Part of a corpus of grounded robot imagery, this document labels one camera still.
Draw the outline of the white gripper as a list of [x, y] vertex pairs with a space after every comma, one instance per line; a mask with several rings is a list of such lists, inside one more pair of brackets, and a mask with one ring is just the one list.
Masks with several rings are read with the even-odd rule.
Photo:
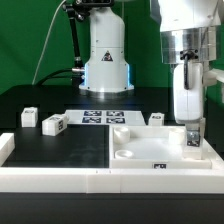
[[188, 140], [200, 139], [198, 122], [203, 117], [204, 88], [224, 83], [224, 70], [210, 69], [207, 64], [188, 64], [189, 88], [184, 86], [184, 65], [178, 64], [173, 73], [174, 117], [178, 124], [186, 124]]

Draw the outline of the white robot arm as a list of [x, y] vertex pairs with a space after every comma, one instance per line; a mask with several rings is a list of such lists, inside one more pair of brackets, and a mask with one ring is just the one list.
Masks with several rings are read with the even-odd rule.
[[189, 141], [201, 139], [204, 88], [217, 81], [210, 63], [220, 54], [224, 0], [140, 0], [126, 18], [110, 5], [91, 4], [89, 11], [90, 56], [79, 90], [101, 98], [125, 95], [167, 64], [174, 119]]

